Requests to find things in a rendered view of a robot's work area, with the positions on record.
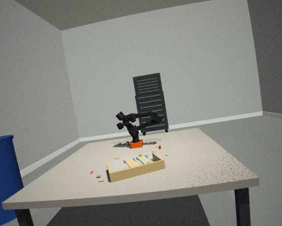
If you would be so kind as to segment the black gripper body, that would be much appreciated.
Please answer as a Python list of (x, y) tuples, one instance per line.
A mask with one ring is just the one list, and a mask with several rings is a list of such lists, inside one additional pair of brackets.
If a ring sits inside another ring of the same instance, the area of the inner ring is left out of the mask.
[[(135, 122), (136, 121), (136, 119), (134, 119), (134, 120), (131, 120), (132, 122)], [(126, 126), (126, 125), (124, 125), (124, 124), (120, 124), (120, 123), (118, 123), (117, 124), (117, 127), (118, 127), (118, 129), (120, 130), (120, 129), (122, 129), (123, 128), (123, 126)]]

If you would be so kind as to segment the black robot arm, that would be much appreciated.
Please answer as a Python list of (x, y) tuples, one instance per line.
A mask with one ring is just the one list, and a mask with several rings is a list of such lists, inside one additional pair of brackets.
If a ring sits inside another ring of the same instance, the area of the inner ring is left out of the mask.
[[(151, 116), (153, 119), (144, 123), (144, 124), (141, 124), (139, 126), (134, 126), (132, 125), (131, 123), (129, 123), (129, 121), (131, 120), (134, 120), (136, 118), (141, 118), (141, 117), (146, 117), (146, 116)], [(157, 123), (160, 123), (162, 121), (162, 117), (153, 113), (152, 111), (150, 112), (145, 112), (145, 113), (130, 113), (129, 115), (124, 115), (122, 112), (118, 113), (116, 115), (116, 117), (122, 121), (122, 123), (124, 125), (126, 125), (127, 127), (127, 130), (129, 131), (129, 134), (132, 136), (133, 138), (133, 143), (138, 143), (140, 142), (139, 141), (139, 137), (138, 137), (138, 134), (139, 134), (139, 130), (143, 129), (143, 128), (146, 128), (152, 124), (157, 124)]]

